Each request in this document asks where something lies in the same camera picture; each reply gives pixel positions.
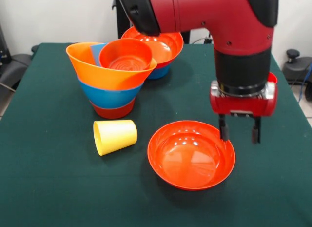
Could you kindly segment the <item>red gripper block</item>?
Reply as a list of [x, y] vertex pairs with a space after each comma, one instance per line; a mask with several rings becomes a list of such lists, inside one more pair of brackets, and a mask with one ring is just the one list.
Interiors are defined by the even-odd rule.
[[261, 117], [272, 115], [276, 107], [277, 83], [267, 82], [260, 95], [242, 98], [224, 95], [220, 91], [217, 81], [212, 81], [209, 98], [213, 112], [219, 114], [220, 138], [223, 141], [229, 140], [225, 115], [251, 115], [254, 116], [252, 143], [259, 144], [261, 141]]

